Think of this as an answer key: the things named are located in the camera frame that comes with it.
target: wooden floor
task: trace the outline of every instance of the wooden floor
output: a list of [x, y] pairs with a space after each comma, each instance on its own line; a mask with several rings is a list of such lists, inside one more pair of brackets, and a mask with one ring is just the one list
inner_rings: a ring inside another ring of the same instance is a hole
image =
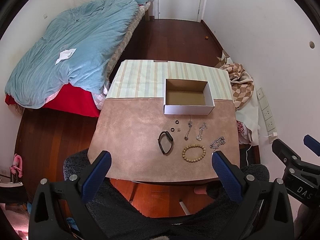
[[[142, 21], [116, 68], [125, 59], [172, 60], [214, 66], [218, 62], [217, 56], [221, 56], [221, 51], [201, 23]], [[30, 200], [42, 178], [63, 180], [65, 158], [89, 147], [97, 120], [47, 108], [24, 112], [15, 153], [23, 158], [23, 183]], [[113, 179], [112, 183], [127, 199], [130, 198], [132, 182]], [[138, 184], [132, 204], [146, 216], [180, 216], [184, 212], [179, 200], [183, 200], [191, 213], [212, 201], [207, 195], [194, 194], [193, 187]]]

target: silver necklace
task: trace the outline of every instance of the silver necklace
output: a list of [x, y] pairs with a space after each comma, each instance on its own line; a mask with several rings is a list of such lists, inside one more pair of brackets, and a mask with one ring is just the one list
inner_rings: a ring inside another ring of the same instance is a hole
[[207, 125], [206, 125], [205, 122], [204, 122], [203, 125], [200, 127], [199, 135], [196, 137], [196, 139], [197, 139], [198, 141], [201, 141], [201, 140], [202, 140], [202, 132], [203, 132], [204, 128], [207, 129]]
[[224, 139], [224, 136], [219, 137], [218, 139], [216, 139], [215, 141], [213, 141], [213, 143], [210, 145], [211, 149], [215, 149], [212, 154], [219, 148], [220, 145], [223, 145], [226, 143], [226, 140]]
[[189, 136], [189, 133], [190, 133], [190, 130], [191, 130], [191, 127], [192, 127], [192, 121], [191, 121], [191, 119], [190, 119], [190, 121], [188, 122], [188, 126], [189, 126], [189, 130], [188, 130], [186, 136], [184, 137], [184, 139], [185, 139], [186, 141], [188, 141], [188, 139], [189, 139], [188, 136]]

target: white box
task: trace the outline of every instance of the white box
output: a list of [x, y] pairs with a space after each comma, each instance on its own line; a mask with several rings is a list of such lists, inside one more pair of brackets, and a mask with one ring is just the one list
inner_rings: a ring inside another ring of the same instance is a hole
[[214, 108], [207, 81], [166, 79], [164, 114], [208, 115]]

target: silver screw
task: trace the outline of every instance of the silver screw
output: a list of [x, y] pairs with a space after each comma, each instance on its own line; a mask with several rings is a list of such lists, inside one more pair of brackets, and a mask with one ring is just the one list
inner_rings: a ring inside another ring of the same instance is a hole
[[277, 179], [277, 182], [278, 182], [278, 184], [283, 184], [283, 180], [280, 178]]
[[47, 179], [41, 179], [40, 184], [44, 185], [47, 183], [47, 181], [48, 181]]
[[251, 174], [248, 174], [248, 175], [247, 175], [247, 180], [248, 180], [248, 181], [254, 181], [254, 176], [251, 175]]
[[69, 179], [71, 181], [75, 181], [76, 179], [78, 179], [78, 176], [76, 174], [72, 174], [72, 175], [70, 175]]

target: blue blanket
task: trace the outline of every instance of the blue blanket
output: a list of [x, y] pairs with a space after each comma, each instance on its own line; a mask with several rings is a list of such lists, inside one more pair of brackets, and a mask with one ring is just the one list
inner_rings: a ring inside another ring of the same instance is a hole
[[[101, 94], [104, 69], [138, 11], [135, 0], [96, 0], [60, 13], [13, 70], [5, 92], [40, 108], [64, 84]], [[76, 49], [55, 65], [61, 51]]]

